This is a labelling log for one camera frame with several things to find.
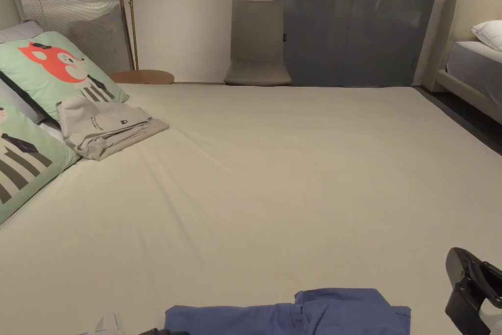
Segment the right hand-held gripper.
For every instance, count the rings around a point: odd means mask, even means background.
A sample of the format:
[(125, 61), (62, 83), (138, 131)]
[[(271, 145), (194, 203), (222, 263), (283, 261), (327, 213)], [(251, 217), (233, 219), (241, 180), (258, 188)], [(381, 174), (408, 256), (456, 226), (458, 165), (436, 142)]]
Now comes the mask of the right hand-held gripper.
[(462, 335), (502, 333), (502, 271), (471, 252), (454, 247), (446, 257), (453, 288), (445, 313)]

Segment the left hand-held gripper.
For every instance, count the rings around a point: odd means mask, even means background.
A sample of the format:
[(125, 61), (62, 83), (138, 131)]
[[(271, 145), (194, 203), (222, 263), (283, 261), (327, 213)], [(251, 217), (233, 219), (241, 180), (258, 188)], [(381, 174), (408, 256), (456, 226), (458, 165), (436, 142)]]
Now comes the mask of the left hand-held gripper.
[[(104, 315), (96, 327), (97, 335), (125, 335), (121, 317), (117, 313)], [(170, 335), (169, 330), (153, 328), (139, 335)]]

